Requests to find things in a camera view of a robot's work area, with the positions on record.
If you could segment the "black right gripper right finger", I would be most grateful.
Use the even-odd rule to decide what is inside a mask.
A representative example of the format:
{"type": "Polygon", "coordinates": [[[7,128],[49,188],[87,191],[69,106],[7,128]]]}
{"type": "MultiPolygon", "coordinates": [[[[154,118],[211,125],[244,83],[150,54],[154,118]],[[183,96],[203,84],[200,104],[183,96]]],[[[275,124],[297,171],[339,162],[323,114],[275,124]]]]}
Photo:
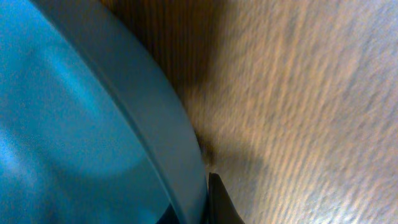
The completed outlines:
{"type": "Polygon", "coordinates": [[[210,224],[244,224],[228,195],[221,177],[216,173],[209,173],[208,208],[208,221],[210,224]]]}

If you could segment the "blue plate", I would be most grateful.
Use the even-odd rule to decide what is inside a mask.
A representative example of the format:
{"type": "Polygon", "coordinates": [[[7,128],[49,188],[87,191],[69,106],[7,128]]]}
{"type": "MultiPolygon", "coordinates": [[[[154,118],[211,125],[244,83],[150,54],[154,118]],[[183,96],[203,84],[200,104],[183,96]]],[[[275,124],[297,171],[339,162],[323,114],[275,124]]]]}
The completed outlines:
{"type": "Polygon", "coordinates": [[[204,223],[206,174],[160,67],[98,1],[1,2],[1,222],[204,223]]]}

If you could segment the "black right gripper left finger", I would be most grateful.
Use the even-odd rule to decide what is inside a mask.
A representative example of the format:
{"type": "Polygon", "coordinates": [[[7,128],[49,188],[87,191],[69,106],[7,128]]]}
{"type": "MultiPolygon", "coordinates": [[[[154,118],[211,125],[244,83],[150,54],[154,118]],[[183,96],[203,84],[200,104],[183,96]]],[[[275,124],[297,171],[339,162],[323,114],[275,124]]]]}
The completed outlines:
{"type": "Polygon", "coordinates": [[[177,214],[171,204],[166,208],[156,224],[180,224],[177,214]]]}

